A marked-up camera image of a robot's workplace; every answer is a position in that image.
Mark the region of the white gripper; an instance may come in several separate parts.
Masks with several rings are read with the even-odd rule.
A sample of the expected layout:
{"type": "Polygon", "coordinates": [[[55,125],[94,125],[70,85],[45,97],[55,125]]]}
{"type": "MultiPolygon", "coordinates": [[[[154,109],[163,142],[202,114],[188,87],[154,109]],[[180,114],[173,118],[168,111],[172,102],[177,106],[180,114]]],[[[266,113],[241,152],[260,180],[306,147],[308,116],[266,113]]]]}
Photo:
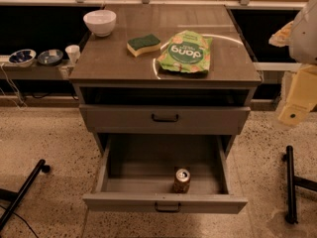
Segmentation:
{"type": "MultiPolygon", "coordinates": [[[[292,21],[284,25],[269,38],[268,43],[279,48],[288,46],[292,25],[292,21]]],[[[296,126],[316,105],[317,65],[305,64],[292,77],[286,104],[278,115],[278,121],[286,126],[296,126]]]]}

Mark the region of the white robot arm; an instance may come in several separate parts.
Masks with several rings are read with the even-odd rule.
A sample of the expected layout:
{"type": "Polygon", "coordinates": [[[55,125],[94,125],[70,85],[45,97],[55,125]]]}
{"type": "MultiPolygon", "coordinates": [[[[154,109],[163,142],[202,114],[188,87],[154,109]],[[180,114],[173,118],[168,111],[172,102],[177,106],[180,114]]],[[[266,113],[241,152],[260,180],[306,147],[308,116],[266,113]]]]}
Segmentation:
{"type": "Polygon", "coordinates": [[[296,126],[317,105],[317,0],[309,0],[294,20],[273,34],[268,42],[276,47],[288,47],[289,55],[301,63],[277,116],[281,124],[296,126]]]}

